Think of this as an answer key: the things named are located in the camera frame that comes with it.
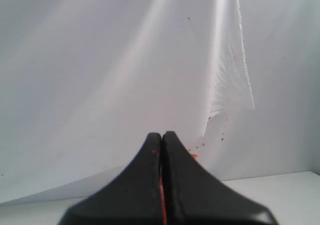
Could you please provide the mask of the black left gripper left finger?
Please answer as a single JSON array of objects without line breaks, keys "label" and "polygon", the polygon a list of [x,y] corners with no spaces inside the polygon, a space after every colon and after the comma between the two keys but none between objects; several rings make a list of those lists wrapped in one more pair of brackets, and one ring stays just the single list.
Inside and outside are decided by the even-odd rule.
[{"label": "black left gripper left finger", "polygon": [[127,167],[108,185],[66,210],[61,225],[161,225],[162,137],[149,133]]}]

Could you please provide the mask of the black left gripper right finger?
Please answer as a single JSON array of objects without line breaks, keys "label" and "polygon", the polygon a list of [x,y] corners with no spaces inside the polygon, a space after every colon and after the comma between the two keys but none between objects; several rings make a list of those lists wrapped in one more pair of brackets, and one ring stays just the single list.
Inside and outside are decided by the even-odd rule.
[{"label": "black left gripper right finger", "polygon": [[167,131],[161,144],[161,175],[169,225],[273,225],[264,205],[224,185]]}]

